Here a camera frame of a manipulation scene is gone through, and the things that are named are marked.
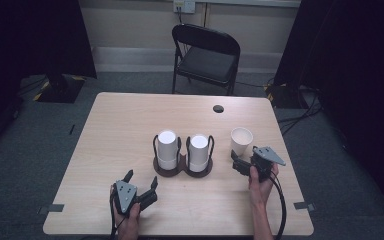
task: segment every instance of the light wood surface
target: light wood surface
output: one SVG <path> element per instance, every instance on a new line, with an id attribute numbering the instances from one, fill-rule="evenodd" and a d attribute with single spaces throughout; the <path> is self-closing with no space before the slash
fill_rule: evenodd
<path id="1" fill-rule="evenodd" d="M 214 105 L 222 105 L 224 112 L 215 113 Z M 230 158 L 230 133 L 235 127 L 248 128 L 254 135 L 251 145 L 271 146 L 286 161 L 285 167 L 279 166 L 288 211 L 284 235 L 311 235 L 308 211 L 293 205 L 302 202 L 303 196 L 267 99 L 125 93 L 97 96 L 53 202 L 64 204 L 64 209 L 48 214 L 44 232 L 109 234 L 110 186 L 133 169 L 130 183 L 138 187 L 138 194 L 150 188 L 154 176 L 159 182 L 158 201 L 141 213 L 140 235 L 252 235 L 248 178 L 232 169 Z M 159 176 L 152 165 L 152 140 L 164 129 L 181 137 L 182 154 L 186 154 L 188 136 L 212 135 L 211 173 L 201 179 L 185 172 L 171 178 Z M 242 156 L 244 160 L 249 160 L 251 149 Z M 276 234 L 281 206 L 275 188 L 268 217 Z"/>

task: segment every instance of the table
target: table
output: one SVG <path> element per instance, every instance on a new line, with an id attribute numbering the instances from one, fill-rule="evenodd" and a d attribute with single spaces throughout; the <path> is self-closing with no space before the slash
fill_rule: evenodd
<path id="1" fill-rule="evenodd" d="M 223 113 L 213 111 L 224 107 Z M 248 128 L 252 145 L 270 146 L 286 161 L 279 166 L 279 180 L 287 204 L 284 235 L 311 235 L 313 225 L 306 209 L 296 210 L 303 196 L 270 102 L 264 98 L 189 96 L 164 94 L 100 93 L 93 104 L 74 150 L 54 204 L 62 212 L 50 212 L 46 234 L 109 234 L 110 186 L 133 169 L 130 181 L 138 194 L 150 188 L 158 176 L 158 201 L 141 213 L 142 236 L 238 236 L 252 235 L 248 178 L 232 169 L 230 132 Z M 204 178 L 185 172 L 171 178 L 153 168 L 153 138 L 171 129 L 182 139 L 185 154 L 188 136 L 212 135 L 213 168 Z M 243 159 L 252 155 L 249 146 Z M 268 202 L 273 234 L 281 221 L 281 205 L 275 188 Z"/>

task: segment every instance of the cup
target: cup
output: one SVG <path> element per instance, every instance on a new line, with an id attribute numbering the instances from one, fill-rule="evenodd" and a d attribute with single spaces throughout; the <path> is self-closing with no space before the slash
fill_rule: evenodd
<path id="1" fill-rule="evenodd" d="M 172 170 L 177 162 L 177 136 L 172 130 L 163 130 L 158 134 L 158 165 L 162 169 Z"/>
<path id="2" fill-rule="evenodd" d="M 238 127 L 232 130 L 231 133 L 231 147 L 236 155 L 241 156 L 244 154 L 248 145 L 252 142 L 252 133 L 243 127 Z"/>
<path id="3" fill-rule="evenodd" d="M 188 159 L 187 164 L 190 163 L 189 169 L 194 172 L 202 172 L 208 165 L 208 137 L 203 134 L 196 134 L 190 138 L 188 146 Z"/>

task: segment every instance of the human hand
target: human hand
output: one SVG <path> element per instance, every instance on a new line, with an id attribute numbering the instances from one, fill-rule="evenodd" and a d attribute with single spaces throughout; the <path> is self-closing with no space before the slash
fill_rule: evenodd
<path id="1" fill-rule="evenodd" d="M 118 214 L 117 208 L 113 201 L 113 211 L 115 224 L 118 231 L 118 240 L 136 240 L 139 236 L 139 218 L 140 218 L 140 204 L 133 204 L 130 209 L 130 216 L 127 218 L 124 215 Z"/>
<path id="2" fill-rule="evenodd" d="M 266 207 L 267 201 L 270 196 L 271 189 L 273 187 L 273 183 L 270 179 L 265 179 L 263 182 L 258 181 L 258 171 L 257 168 L 251 166 L 250 168 L 250 177 L 248 179 L 248 189 L 251 194 L 251 204 L 257 206 L 262 205 L 262 207 Z M 271 177 L 275 179 L 275 176 L 279 174 L 279 168 L 276 163 L 272 166 Z"/>

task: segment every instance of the wall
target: wall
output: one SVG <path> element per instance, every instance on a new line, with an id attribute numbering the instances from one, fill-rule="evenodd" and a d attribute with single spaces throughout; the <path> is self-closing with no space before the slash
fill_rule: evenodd
<path id="1" fill-rule="evenodd" d="M 80 0 L 80 5 L 94 47 L 173 48 L 171 29 L 179 19 L 172 1 Z M 196 13 L 182 20 L 229 33 L 243 52 L 282 53 L 296 13 L 296 7 L 197 2 Z"/>

